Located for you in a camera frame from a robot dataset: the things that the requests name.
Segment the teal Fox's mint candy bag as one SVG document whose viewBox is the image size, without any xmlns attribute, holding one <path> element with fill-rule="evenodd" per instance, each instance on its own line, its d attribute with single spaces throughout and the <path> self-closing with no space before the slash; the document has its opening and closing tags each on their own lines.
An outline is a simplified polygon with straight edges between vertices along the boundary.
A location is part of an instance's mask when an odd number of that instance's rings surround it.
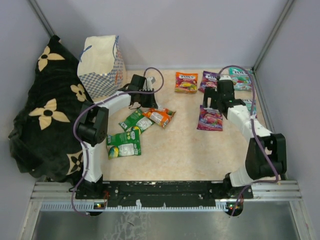
<svg viewBox="0 0 320 240">
<path fill-rule="evenodd" d="M 252 83 L 250 80 L 250 76 L 252 76 L 252 71 L 250 69 L 247 70 L 249 75 L 246 74 L 240 68 L 237 67 L 230 67 L 228 72 L 229 76 L 231 77 L 234 85 L 234 89 L 237 91 L 251 91 L 252 90 Z"/>
</svg>

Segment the teal mint cherry candy bag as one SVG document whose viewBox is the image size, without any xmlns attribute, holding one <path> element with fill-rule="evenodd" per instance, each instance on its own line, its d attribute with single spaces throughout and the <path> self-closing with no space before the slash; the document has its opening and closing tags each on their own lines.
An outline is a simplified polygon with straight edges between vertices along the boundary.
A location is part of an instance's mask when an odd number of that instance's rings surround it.
<svg viewBox="0 0 320 240">
<path fill-rule="evenodd" d="M 245 106 L 249 112 L 250 115 L 254 115 L 257 118 L 257 108 L 256 108 L 256 101 L 253 101 L 251 99 L 242 99 L 242 101 L 245 103 Z"/>
</svg>

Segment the orange Fox's candy bag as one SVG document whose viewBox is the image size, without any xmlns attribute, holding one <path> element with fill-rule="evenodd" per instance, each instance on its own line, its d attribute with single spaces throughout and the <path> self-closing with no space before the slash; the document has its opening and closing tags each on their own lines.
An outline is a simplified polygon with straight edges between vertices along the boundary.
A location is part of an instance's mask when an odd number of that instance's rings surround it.
<svg viewBox="0 0 320 240">
<path fill-rule="evenodd" d="M 198 90 L 198 74 L 197 73 L 175 73 L 176 93 L 195 94 Z"/>
</svg>

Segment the green Fox's candy bag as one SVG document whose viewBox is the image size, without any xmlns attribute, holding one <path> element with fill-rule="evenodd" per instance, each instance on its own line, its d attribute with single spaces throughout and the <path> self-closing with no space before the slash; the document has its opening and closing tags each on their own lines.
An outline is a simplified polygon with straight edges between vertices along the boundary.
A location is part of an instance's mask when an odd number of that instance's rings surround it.
<svg viewBox="0 0 320 240">
<path fill-rule="evenodd" d="M 142 154 L 140 131 L 138 129 L 108 135 L 106 145 L 109 159 L 140 156 Z"/>
</svg>

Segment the checkered paper bag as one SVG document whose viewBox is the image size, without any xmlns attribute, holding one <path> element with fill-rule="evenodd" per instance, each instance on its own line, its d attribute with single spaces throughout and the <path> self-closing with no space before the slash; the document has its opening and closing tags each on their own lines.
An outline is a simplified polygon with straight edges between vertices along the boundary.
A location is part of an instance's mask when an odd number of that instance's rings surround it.
<svg viewBox="0 0 320 240">
<path fill-rule="evenodd" d="M 119 37 L 87 37 L 79 57 L 77 76 L 92 99 L 113 95 L 126 81 Z"/>
</svg>

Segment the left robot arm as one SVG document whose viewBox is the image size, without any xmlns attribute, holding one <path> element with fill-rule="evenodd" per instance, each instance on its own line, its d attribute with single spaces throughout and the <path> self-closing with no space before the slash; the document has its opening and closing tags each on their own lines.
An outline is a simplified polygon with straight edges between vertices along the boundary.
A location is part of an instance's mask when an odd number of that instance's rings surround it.
<svg viewBox="0 0 320 240">
<path fill-rule="evenodd" d="M 112 96 L 96 103 L 85 101 L 73 125 L 73 134 L 83 151 L 83 172 L 76 192 L 89 198 L 103 195 L 103 174 L 101 170 L 102 142 L 107 138 L 109 117 L 117 111 L 139 103 L 143 108 L 155 108 L 157 103 L 153 84 L 155 77 L 134 74 L 131 82 Z"/>
</svg>

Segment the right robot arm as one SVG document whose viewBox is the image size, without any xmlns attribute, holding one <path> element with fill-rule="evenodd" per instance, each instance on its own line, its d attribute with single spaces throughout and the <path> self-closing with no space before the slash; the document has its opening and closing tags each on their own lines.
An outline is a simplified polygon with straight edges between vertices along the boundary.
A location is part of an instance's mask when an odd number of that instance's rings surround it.
<svg viewBox="0 0 320 240">
<path fill-rule="evenodd" d="M 235 198 L 241 187 L 260 182 L 262 178 L 276 177 L 278 180 L 287 172 L 285 136 L 265 128 L 246 103 L 235 98 L 232 80 L 220 79 L 216 87 L 206 87 L 202 107 L 224 115 L 248 141 L 244 165 L 224 178 L 223 192 L 227 197 Z"/>
</svg>

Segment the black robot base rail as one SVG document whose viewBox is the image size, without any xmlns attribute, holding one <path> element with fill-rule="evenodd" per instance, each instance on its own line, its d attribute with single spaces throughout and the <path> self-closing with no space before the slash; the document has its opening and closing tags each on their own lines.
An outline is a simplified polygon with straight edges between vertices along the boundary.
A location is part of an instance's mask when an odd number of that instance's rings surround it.
<svg viewBox="0 0 320 240">
<path fill-rule="evenodd" d="M 83 183 L 77 200 L 102 199 L 109 207 L 214 207 L 216 200 L 236 199 L 242 187 L 223 181 L 103 181 Z"/>
</svg>

